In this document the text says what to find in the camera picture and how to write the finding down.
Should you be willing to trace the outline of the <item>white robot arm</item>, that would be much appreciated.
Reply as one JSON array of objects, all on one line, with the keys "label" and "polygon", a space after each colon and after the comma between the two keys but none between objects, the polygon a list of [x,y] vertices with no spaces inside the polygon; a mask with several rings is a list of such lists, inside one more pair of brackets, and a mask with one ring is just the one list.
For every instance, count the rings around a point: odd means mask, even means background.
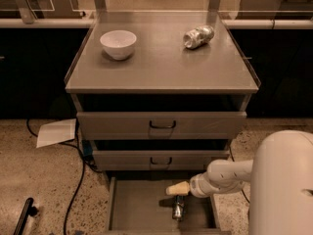
[{"label": "white robot arm", "polygon": [[250,184],[248,235],[313,235],[313,134],[267,136],[249,161],[215,160],[206,172],[166,188],[169,196],[206,198]]}]

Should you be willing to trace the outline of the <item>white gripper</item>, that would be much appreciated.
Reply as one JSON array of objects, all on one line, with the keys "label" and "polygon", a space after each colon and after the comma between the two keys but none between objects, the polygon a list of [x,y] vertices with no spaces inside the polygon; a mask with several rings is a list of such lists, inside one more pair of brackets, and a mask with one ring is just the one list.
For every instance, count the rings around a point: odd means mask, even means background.
[{"label": "white gripper", "polygon": [[169,196],[187,196],[189,192],[197,198],[208,197],[211,191],[211,185],[204,173],[197,174],[190,179],[190,185],[187,181],[168,186],[165,190]]}]

